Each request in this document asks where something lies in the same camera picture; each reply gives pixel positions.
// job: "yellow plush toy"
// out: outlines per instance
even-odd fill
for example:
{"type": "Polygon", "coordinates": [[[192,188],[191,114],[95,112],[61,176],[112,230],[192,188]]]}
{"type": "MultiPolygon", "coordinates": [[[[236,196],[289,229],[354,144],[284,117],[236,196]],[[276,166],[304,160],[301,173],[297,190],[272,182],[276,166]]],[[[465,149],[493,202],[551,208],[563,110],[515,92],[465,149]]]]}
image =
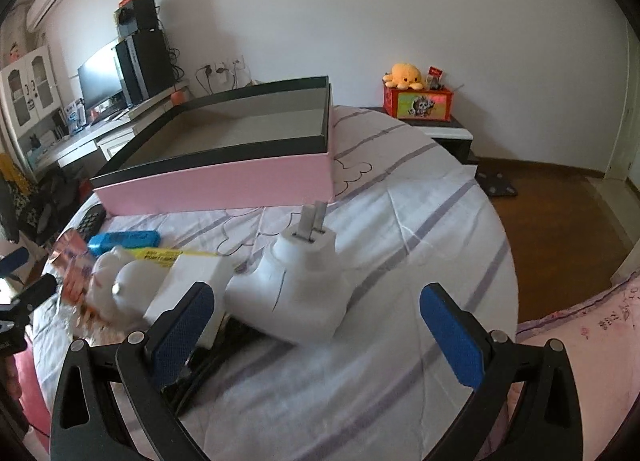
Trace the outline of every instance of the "yellow plush toy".
{"type": "Polygon", "coordinates": [[[420,70],[405,62],[394,64],[391,68],[391,75],[384,75],[382,80],[385,81],[385,86],[388,88],[397,87],[402,91],[409,88],[415,90],[424,88],[420,70]]]}

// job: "black speaker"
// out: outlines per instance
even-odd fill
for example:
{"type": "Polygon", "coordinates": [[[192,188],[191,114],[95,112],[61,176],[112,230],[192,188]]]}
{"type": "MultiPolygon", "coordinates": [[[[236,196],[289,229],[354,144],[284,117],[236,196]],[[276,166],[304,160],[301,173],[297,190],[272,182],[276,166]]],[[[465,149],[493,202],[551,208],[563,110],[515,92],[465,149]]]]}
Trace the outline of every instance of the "black speaker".
{"type": "Polygon", "coordinates": [[[142,31],[116,45],[127,102],[135,105],[174,85],[174,68],[162,30],[142,31]]]}
{"type": "Polygon", "coordinates": [[[154,0],[130,0],[116,11],[118,35],[120,38],[135,34],[140,30],[158,29],[156,2],[154,0]]]}

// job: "computer monitor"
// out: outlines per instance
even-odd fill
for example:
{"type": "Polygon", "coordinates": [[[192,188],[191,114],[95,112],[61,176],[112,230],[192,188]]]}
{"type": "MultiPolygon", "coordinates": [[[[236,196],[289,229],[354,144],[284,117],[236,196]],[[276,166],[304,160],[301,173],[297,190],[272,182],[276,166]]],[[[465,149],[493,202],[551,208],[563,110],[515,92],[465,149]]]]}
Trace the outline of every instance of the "computer monitor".
{"type": "Polygon", "coordinates": [[[114,49],[117,43],[117,40],[112,40],[78,68],[87,111],[122,92],[114,49]]]}

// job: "white striped tablecloth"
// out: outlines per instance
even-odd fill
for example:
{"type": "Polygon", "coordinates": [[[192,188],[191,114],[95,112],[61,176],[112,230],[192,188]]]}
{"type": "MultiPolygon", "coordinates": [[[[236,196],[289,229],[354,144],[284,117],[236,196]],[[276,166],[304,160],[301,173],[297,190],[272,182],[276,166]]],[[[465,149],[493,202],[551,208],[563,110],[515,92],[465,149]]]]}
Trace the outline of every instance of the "white striped tablecloth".
{"type": "MultiPolygon", "coordinates": [[[[206,383],[183,423],[213,460],[423,459],[469,395],[420,318],[418,294],[429,282],[440,282],[486,329],[514,336],[510,248],[468,171],[418,129],[378,112],[338,106],[333,123],[337,202],[325,224],[337,232],[354,286],[349,311],[330,343],[265,339],[206,383]]],[[[70,226],[96,202],[85,203],[70,226]]],[[[104,229],[156,229],[162,247],[218,251],[251,268],[299,212],[116,217],[104,229]]],[[[34,314],[34,333],[36,371],[51,406],[69,343],[53,301],[34,314]]],[[[153,459],[130,408],[123,415],[153,459]]]]}

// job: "black remote control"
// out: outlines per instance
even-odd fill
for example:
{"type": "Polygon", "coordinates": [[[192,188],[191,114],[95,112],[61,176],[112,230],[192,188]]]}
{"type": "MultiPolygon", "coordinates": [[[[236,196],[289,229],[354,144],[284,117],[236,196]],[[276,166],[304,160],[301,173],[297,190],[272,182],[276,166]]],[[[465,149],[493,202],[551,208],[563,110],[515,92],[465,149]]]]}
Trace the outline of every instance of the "black remote control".
{"type": "Polygon", "coordinates": [[[88,243],[89,239],[100,232],[100,228],[106,217],[107,210],[100,204],[92,206],[87,210],[82,221],[80,221],[80,224],[76,227],[76,231],[78,231],[85,243],[88,243]]]}

